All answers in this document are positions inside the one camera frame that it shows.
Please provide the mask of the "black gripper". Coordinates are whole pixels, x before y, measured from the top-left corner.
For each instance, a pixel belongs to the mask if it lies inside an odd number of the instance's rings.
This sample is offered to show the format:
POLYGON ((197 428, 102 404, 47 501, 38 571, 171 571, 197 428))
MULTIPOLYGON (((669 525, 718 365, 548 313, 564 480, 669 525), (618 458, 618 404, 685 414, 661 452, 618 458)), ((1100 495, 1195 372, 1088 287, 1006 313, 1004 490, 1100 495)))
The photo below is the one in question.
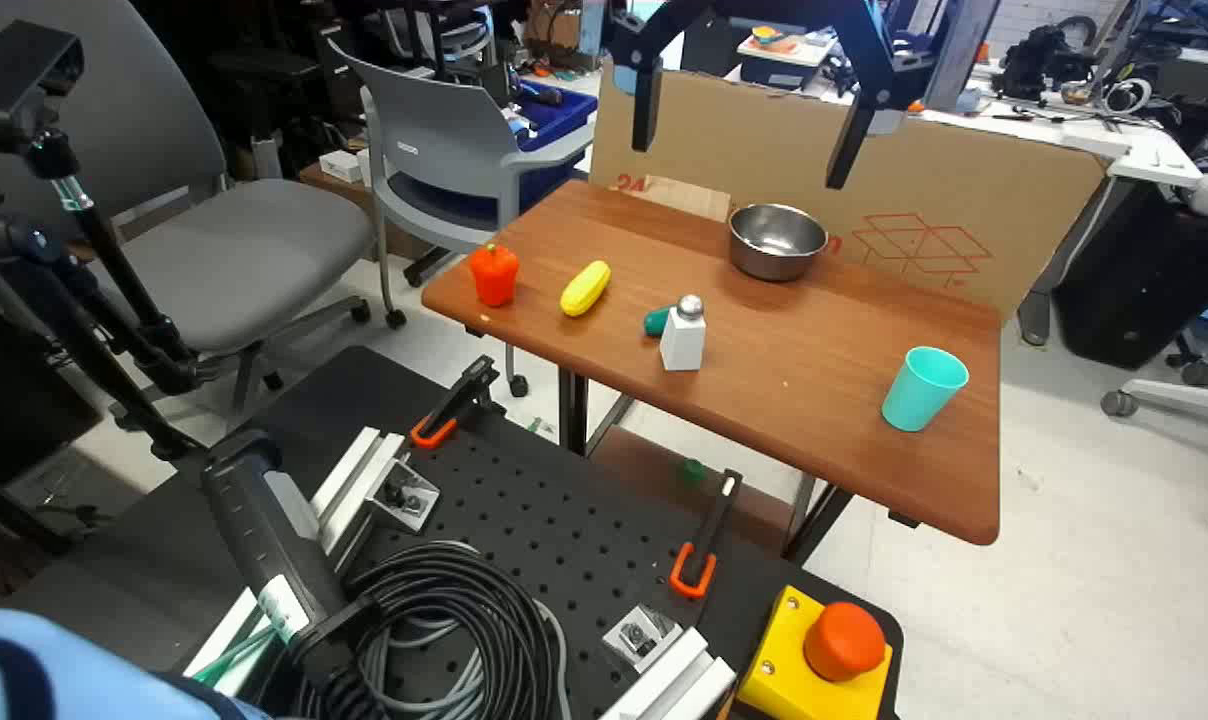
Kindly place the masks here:
POLYGON ((612 14, 605 49, 636 70, 631 148, 648 154, 661 117, 661 53, 701 17, 739 17, 792 28, 831 28, 869 106, 851 106, 828 162, 822 189, 844 189, 869 142, 874 108, 909 108, 923 91, 923 70, 896 61, 869 0, 665 0, 648 19, 612 14))

